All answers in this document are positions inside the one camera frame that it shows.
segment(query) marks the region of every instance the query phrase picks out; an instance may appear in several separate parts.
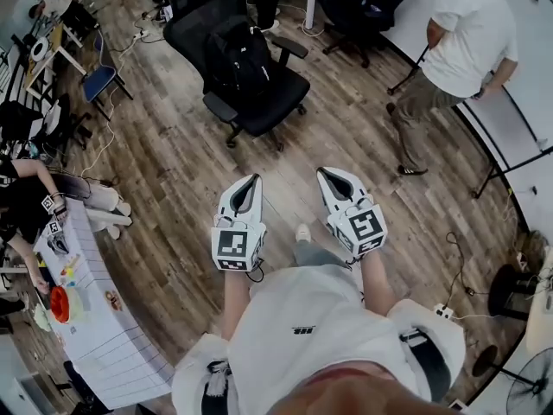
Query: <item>white t-shirt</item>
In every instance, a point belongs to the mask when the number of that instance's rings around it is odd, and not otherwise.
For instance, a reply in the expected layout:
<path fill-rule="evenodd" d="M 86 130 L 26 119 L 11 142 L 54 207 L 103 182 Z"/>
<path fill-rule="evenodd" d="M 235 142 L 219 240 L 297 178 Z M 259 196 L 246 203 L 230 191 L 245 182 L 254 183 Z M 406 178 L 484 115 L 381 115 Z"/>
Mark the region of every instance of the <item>white t-shirt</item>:
<path fill-rule="evenodd" d="M 231 412 L 265 415 L 303 380 L 346 361 L 377 363 L 430 399 L 428 381 L 399 341 L 413 327 L 425 328 L 441 350 L 452 384 L 465 358 L 460 326 L 410 300 L 396 304 L 388 317 L 373 314 L 363 307 L 352 274 L 337 265 L 282 269 L 251 294 L 230 342 L 204 335 L 176 367 L 173 404 L 179 415 L 201 414 L 212 361 L 228 359 L 238 392 L 238 402 L 229 401 L 237 407 Z"/>
<path fill-rule="evenodd" d="M 436 0 L 432 20 L 448 32 L 421 68 L 446 93 L 472 97 L 499 59 L 518 60 L 516 23 L 505 0 Z"/>
<path fill-rule="evenodd" d="M 45 6 L 42 14 L 50 17 L 53 14 L 56 16 L 62 16 L 69 8 L 73 0 L 44 0 Z"/>

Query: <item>blue chair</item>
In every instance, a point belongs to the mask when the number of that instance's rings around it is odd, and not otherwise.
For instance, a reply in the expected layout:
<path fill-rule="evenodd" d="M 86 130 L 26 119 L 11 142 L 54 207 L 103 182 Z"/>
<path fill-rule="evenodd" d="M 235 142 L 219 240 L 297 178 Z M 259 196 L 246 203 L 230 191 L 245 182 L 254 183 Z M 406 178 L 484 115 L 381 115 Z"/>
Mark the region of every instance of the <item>blue chair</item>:
<path fill-rule="evenodd" d="M 121 90 L 133 100 L 132 95 L 124 86 L 124 81 L 118 75 L 118 70 L 110 55 L 110 50 L 105 43 L 102 33 L 98 31 L 94 39 L 94 49 L 100 53 L 100 66 L 95 69 L 90 75 L 87 75 L 83 80 L 83 90 L 88 103 L 92 103 L 96 109 L 105 117 L 107 121 L 111 121 L 107 114 L 102 109 L 104 105 L 99 99 L 99 95 L 115 81 Z"/>

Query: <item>fan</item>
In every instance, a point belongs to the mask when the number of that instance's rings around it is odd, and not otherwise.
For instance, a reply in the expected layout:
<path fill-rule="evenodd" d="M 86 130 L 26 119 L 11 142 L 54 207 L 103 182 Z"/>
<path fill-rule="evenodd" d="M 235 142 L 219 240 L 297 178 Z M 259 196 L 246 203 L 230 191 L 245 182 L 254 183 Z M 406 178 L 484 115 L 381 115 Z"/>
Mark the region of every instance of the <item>fan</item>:
<path fill-rule="evenodd" d="M 519 374 L 494 364 L 497 353 L 496 346 L 484 350 L 474 364 L 473 375 L 479 377 L 492 367 L 514 379 L 507 397 L 507 414 L 553 415 L 553 348 L 535 355 Z"/>

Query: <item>black hair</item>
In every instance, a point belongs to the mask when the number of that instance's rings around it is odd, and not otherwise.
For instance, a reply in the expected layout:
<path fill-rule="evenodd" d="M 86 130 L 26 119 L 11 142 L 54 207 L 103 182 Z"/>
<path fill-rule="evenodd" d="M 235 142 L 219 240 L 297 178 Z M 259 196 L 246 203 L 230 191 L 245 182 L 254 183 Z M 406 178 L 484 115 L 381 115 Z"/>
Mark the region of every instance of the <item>black hair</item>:
<path fill-rule="evenodd" d="M 36 10 L 38 9 L 38 4 L 35 4 L 31 6 L 31 9 L 29 10 L 29 17 L 36 18 Z"/>

